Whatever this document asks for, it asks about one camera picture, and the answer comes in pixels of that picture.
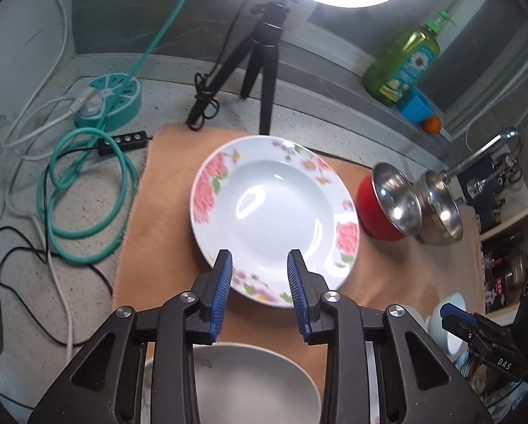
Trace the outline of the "white plate grey leaf pattern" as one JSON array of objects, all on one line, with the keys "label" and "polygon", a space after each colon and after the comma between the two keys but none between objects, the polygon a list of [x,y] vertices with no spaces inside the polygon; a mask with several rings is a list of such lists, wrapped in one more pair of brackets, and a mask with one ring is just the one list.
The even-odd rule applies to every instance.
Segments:
[{"label": "white plate grey leaf pattern", "polygon": [[285,356],[243,343],[193,350],[199,420],[206,423],[318,423],[319,391]]}]

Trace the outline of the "stainless steel bowl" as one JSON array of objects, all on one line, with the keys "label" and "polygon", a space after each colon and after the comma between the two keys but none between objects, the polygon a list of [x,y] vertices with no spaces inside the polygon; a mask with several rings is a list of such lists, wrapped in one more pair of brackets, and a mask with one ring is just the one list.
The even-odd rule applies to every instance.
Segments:
[{"label": "stainless steel bowl", "polygon": [[442,177],[428,170],[419,177],[413,188],[422,214],[418,238],[432,246],[448,246],[461,241],[462,215]]}]

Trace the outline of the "red rose floral plate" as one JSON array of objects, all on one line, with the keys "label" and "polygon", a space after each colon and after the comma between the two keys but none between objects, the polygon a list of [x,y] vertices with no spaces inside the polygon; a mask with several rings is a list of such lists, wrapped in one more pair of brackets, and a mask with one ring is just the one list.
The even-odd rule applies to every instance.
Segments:
[{"label": "red rose floral plate", "polygon": [[359,251],[359,219],[341,177],[312,150],[277,137],[242,137],[213,151],[192,185],[190,221],[208,263],[231,252],[232,290],[272,307],[292,307],[292,249],[333,290]]}]

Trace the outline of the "red steel bowl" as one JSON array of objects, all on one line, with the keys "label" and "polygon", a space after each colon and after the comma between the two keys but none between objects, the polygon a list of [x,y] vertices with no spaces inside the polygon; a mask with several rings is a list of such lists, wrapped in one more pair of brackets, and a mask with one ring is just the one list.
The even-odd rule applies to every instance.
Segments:
[{"label": "red steel bowl", "polygon": [[356,209],[362,226],[375,239],[397,241],[421,230],[417,194],[405,174],[389,163],[378,163],[362,179]]}]

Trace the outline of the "wooden shelf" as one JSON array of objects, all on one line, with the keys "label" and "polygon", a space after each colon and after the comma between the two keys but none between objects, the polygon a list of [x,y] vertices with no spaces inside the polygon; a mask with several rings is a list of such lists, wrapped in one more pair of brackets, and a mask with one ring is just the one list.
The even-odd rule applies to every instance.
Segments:
[{"label": "wooden shelf", "polygon": [[485,314],[498,324],[513,322],[528,271],[528,207],[481,235]]}]

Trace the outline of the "chrome faucet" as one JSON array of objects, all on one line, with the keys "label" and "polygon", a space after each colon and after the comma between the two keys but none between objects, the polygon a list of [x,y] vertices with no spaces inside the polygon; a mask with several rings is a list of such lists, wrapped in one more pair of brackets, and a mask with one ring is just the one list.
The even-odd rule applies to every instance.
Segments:
[{"label": "chrome faucet", "polygon": [[[486,145],[481,147],[479,150],[472,153],[470,156],[452,166],[450,169],[442,171],[439,173],[439,177],[443,180],[445,184],[449,184],[450,181],[458,177],[460,174],[469,170],[470,167],[474,166],[480,160],[485,159],[487,156],[493,156],[498,150],[502,147],[505,147],[509,141],[515,140],[518,143],[519,147],[522,148],[525,142],[523,133],[517,127],[509,127],[504,129],[500,134],[496,135],[492,140],[490,140]],[[490,184],[490,181],[497,176],[493,172],[487,178],[474,178],[466,184],[466,191],[468,196],[471,199],[476,199],[484,191],[487,185]]]}]

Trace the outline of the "black inline light controller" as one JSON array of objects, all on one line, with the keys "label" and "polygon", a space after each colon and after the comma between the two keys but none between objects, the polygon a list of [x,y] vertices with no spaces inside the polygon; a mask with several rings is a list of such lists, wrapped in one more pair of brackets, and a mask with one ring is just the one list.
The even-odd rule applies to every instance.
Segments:
[{"label": "black inline light controller", "polygon": [[137,131],[127,134],[110,136],[110,140],[99,139],[97,143],[97,152],[101,157],[113,155],[115,153],[114,145],[122,152],[129,152],[145,148],[152,138],[145,131]]}]

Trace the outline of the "orange fruit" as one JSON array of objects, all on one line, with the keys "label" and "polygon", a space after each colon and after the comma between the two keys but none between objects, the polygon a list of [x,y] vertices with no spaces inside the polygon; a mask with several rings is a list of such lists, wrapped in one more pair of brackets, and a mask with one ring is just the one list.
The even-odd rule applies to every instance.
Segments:
[{"label": "orange fruit", "polygon": [[432,114],[426,120],[423,120],[421,127],[429,135],[439,134],[441,131],[441,121],[438,115]]}]

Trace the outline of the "blue ribbed cup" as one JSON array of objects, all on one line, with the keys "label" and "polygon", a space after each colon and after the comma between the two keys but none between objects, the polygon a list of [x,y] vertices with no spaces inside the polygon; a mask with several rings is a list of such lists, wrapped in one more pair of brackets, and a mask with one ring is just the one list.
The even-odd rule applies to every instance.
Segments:
[{"label": "blue ribbed cup", "polygon": [[411,124],[420,124],[435,112],[432,104],[416,87],[411,88],[396,104],[399,113]]}]

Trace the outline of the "teal round power strip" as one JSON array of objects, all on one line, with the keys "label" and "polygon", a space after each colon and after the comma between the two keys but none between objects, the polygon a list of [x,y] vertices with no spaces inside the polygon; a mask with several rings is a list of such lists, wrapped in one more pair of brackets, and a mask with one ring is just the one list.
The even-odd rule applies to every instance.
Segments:
[{"label": "teal round power strip", "polygon": [[89,87],[97,90],[75,114],[78,128],[98,127],[106,133],[116,131],[133,120],[142,105],[142,85],[136,77],[111,73],[93,78]]}]

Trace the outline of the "green dish soap bottle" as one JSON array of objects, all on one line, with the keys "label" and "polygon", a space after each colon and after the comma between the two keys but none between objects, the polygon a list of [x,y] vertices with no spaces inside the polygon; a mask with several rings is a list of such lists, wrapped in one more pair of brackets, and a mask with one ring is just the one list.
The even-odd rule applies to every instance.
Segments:
[{"label": "green dish soap bottle", "polygon": [[448,12],[438,11],[435,18],[399,35],[366,69],[365,91],[385,106],[398,104],[439,57],[437,37],[446,23],[457,25]]}]

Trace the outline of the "black tripod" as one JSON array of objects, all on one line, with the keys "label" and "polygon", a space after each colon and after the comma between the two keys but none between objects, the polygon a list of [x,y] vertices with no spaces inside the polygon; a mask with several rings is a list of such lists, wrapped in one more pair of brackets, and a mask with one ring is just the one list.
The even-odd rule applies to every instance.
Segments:
[{"label": "black tripod", "polygon": [[268,2],[254,6],[250,12],[260,16],[251,33],[243,39],[226,58],[219,58],[207,74],[196,74],[196,102],[186,125],[199,131],[207,120],[220,110],[217,93],[237,67],[247,59],[248,67],[241,87],[240,97],[247,99],[258,77],[262,78],[259,133],[268,135],[272,127],[272,108],[279,66],[279,41],[290,9],[280,3]]}]

